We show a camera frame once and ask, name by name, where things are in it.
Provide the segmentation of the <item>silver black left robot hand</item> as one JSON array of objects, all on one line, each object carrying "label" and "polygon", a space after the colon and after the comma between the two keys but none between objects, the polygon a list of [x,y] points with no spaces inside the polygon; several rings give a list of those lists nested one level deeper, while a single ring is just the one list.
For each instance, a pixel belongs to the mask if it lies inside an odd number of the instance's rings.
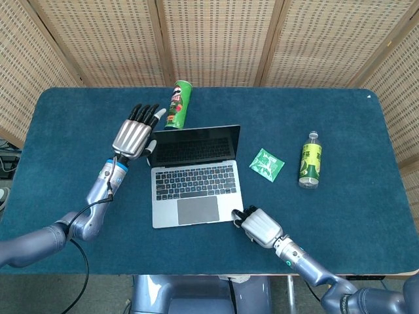
[{"label": "silver black left robot hand", "polygon": [[112,149],[118,158],[136,160],[153,153],[157,141],[149,140],[153,129],[166,113],[166,109],[157,110],[159,104],[137,104],[128,118],[122,123],[115,137]]}]

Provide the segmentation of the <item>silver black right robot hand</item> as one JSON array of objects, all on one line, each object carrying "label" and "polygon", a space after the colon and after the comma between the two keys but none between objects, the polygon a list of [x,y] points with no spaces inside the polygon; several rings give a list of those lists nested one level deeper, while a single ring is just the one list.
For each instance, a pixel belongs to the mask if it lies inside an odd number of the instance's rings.
[{"label": "silver black right robot hand", "polygon": [[243,211],[232,210],[233,223],[245,231],[251,241],[265,249],[272,249],[275,242],[283,235],[282,227],[261,208],[254,205]]}]

